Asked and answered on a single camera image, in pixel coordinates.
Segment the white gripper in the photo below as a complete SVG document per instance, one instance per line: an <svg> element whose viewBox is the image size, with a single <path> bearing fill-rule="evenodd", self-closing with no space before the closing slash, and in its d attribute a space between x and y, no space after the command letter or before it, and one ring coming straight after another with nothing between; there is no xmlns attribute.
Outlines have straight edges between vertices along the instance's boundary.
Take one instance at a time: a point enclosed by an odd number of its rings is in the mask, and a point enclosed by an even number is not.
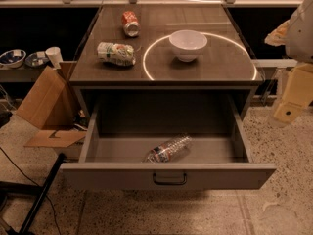
<svg viewBox="0 0 313 235"><path fill-rule="evenodd" d="M273 119L291 124L313 101L312 64L299 64L289 72L282 100L274 105Z"/></svg>

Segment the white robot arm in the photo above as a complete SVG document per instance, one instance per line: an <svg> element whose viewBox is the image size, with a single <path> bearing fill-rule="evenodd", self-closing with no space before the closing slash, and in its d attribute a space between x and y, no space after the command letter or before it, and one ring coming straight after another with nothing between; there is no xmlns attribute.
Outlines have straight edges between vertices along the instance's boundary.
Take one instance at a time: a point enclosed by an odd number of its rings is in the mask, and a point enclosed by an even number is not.
<svg viewBox="0 0 313 235"><path fill-rule="evenodd" d="M286 54L297 60L271 114L271 120L284 127L293 123L313 101L313 0L303 0L264 42L275 47L284 45Z"/></svg>

